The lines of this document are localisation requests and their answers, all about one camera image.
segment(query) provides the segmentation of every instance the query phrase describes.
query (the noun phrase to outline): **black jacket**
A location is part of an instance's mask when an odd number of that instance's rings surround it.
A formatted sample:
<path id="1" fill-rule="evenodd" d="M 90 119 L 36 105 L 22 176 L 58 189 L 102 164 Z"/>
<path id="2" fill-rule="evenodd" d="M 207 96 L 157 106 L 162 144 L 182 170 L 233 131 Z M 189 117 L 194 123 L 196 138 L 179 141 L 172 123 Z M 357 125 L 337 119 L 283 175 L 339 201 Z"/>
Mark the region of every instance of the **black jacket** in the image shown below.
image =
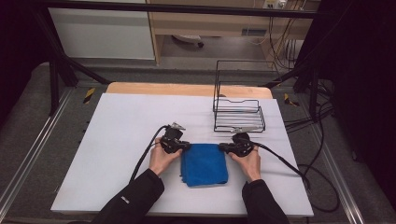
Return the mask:
<path id="1" fill-rule="evenodd" d="M 163 191 L 161 179 L 150 169 L 147 169 L 114 196 L 91 223 L 139 223 L 151 206 L 160 198 Z M 242 189 L 242 197 L 247 208 L 248 223 L 289 223 L 262 179 L 246 183 Z"/>

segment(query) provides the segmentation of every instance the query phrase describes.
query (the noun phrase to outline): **blue towel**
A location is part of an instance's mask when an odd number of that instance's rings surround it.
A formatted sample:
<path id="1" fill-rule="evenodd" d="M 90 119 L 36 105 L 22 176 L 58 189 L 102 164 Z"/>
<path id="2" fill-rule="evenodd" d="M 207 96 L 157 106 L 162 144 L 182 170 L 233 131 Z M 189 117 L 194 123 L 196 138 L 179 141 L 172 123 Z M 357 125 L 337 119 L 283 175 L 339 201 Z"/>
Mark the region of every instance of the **blue towel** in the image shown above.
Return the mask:
<path id="1" fill-rule="evenodd" d="M 227 183 L 224 152 L 216 144 L 191 144 L 181 155 L 181 176 L 189 187 Z"/>

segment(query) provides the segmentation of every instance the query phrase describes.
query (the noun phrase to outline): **white tabletop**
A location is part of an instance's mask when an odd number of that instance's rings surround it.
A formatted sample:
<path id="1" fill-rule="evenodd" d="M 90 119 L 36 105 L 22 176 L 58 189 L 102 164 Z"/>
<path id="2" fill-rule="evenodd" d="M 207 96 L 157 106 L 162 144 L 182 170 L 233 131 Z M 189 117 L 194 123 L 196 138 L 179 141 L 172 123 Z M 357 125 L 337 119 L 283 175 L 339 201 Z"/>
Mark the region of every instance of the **white tabletop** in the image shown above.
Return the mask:
<path id="1" fill-rule="evenodd" d="M 213 97 L 104 93 L 51 207 L 64 214 L 97 212 L 125 187 L 152 136 L 176 121 L 185 127 L 181 140 L 191 143 L 232 142 L 231 133 L 213 131 Z M 296 167 L 276 100 L 260 100 L 266 130 L 250 138 L 271 148 Z M 289 217 L 313 216 L 302 179 L 278 158 L 259 150 L 262 178 Z M 245 177 L 226 156 L 229 181 L 189 188 L 180 177 L 180 160 L 161 175 L 165 192 L 148 212 L 162 216 L 244 216 L 241 190 Z M 149 167 L 149 154 L 139 173 Z"/>

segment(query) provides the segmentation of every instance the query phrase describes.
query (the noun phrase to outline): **wire basket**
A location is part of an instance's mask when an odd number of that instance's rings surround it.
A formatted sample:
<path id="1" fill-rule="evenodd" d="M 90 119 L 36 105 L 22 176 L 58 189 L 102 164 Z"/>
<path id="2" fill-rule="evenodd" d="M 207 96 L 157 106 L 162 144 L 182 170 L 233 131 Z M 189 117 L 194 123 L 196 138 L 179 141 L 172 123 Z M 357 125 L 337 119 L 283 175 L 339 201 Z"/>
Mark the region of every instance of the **wire basket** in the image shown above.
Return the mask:
<path id="1" fill-rule="evenodd" d="M 249 133 L 262 133 L 265 131 L 265 121 L 262 114 L 262 107 L 259 100 L 241 100 L 235 101 L 228 99 L 221 93 L 222 85 L 238 86 L 260 86 L 257 80 L 247 80 L 241 76 L 239 79 L 227 78 L 220 76 L 230 70 L 219 69 L 220 63 L 269 63 L 266 61 L 218 61 L 216 68 L 215 90 L 213 94 L 213 112 L 215 116 L 215 132 L 231 132 L 235 129 L 242 129 Z"/>

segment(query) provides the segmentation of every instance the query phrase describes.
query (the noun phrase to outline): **human hand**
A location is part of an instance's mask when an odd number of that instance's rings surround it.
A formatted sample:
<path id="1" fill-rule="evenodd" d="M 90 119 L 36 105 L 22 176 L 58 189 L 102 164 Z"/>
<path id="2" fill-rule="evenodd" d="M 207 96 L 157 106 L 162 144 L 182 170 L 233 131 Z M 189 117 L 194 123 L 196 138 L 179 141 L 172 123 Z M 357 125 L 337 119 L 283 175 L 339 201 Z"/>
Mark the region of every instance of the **human hand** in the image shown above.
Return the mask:
<path id="1" fill-rule="evenodd" d="M 161 137 L 155 139 L 155 146 L 151 150 L 148 166 L 148 168 L 152 170 L 157 176 L 165 171 L 166 168 L 168 168 L 168 166 L 172 163 L 172 161 L 180 157 L 182 152 L 182 149 L 179 149 L 175 153 L 166 153 L 160 144 L 160 140 Z"/>
<path id="2" fill-rule="evenodd" d="M 238 157 L 232 152 L 230 152 L 229 155 L 233 161 L 239 163 L 239 166 L 247 177 L 248 183 L 262 178 L 262 173 L 260 171 L 261 157 L 259 155 L 258 146 L 254 146 L 253 150 L 246 157 Z"/>

